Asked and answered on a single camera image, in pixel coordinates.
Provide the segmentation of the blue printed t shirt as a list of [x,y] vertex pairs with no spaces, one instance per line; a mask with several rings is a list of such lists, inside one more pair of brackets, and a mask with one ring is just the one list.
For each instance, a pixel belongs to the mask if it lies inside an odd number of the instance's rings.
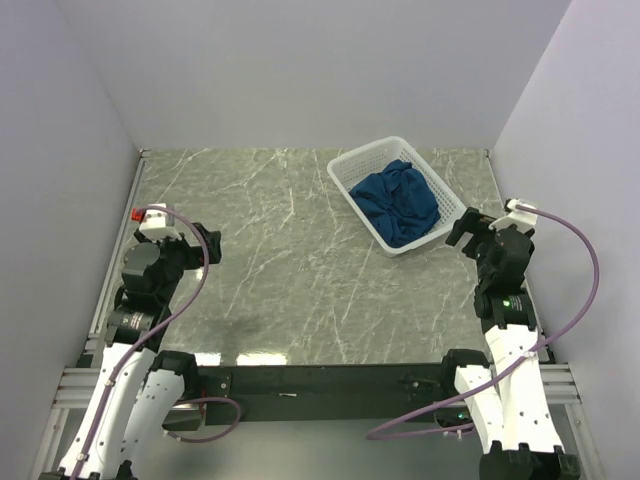
[[410,162],[394,160],[349,192],[383,241],[401,248],[440,220],[439,205],[424,176]]

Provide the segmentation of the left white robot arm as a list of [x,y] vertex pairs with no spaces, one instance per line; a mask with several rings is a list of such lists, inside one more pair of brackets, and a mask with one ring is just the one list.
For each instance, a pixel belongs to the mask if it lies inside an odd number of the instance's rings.
[[190,227],[192,246],[172,221],[141,224],[124,255],[122,284],[106,321],[105,345],[93,393],[72,443],[42,479],[132,479],[144,447],[171,408],[201,390],[190,353],[163,351],[176,313],[173,295],[185,272],[206,272],[222,259],[221,234]]

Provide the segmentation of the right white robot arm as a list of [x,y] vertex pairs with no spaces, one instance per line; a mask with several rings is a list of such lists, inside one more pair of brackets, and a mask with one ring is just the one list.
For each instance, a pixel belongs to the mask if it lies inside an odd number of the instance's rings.
[[483,479],[577,479],[579,459],[566,452],[549,412],[539,356],[539,330],[524,288],[534,252],[536,217],[510,212],[501,218],[468,208],[446,239],[465,233],[463,253],[476,263],[474,309],[490,353],[451,350],[439,387],[465,403],[481,440]]

